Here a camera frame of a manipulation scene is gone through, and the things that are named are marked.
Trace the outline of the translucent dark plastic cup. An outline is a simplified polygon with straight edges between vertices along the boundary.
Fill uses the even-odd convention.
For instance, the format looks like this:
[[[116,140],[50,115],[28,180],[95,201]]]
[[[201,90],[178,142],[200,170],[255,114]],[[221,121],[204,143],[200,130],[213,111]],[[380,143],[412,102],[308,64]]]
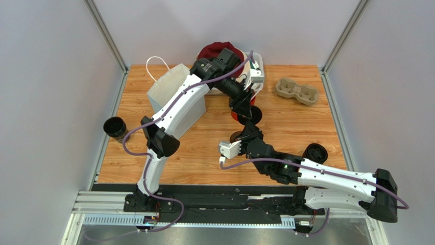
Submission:
[[[234,143],[234,142],[239,141],[241,134],[242,134],[241,131],[236,131],[236,132],[234,132],[234,133],[230,136],[230,143]]]

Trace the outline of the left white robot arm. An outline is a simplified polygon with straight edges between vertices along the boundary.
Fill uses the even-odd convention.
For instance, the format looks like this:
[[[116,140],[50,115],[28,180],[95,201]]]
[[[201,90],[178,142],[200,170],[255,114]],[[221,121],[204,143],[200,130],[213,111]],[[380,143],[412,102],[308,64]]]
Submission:
[[[231,50],[223,49],[216,58],[201,58],[194,62],[184,82],[178,87],[169,101],[152,117],[143,117],[141,125],[131,130],[125,137],[143,130],[147,139],[147,162],[135,190],[125,198],[126,212],[153,212],[163,201],[174,203],[173,198],[157,196],[163,169],[179,148],[181,136],[204,114],[196,104],[213,88],[229,97],[229,108],[236,115],[252,119],[251,100],[254,95],[250,76],[240,83],[234,74],[246,64],[258,64],[250,51],[241,61]]]

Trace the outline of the black plastic cup lid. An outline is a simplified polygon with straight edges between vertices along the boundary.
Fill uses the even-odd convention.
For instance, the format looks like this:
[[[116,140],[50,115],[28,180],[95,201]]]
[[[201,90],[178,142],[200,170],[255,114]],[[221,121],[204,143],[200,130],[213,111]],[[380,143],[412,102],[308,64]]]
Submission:
[[[245,125],[247,122],[251,122],[254,125],[258,124],[261,121],[262,116],[263,116],[261,109],[255,105],[252,105],[251,106],[251,114],[252,114],[252,117],[250,119],[243,117],[241,115],[237,115],[236,119],[242,125]]]

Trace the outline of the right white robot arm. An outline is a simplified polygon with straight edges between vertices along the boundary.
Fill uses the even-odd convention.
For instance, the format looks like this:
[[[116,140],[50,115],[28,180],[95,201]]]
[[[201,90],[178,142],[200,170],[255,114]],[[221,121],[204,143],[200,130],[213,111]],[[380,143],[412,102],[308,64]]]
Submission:
[[[280,184],[297,185],[292,201],[296,206],[353,209],[382,222],[398,221],[398,187],[388,170],[362,173],[325,166],[327,152],[314,143],[314,149],[302,156],[279,152],[265,143],[262,130],[251,122],[233,133],[230,142],[239,147],[239,155],[254,161],[260,174]]]

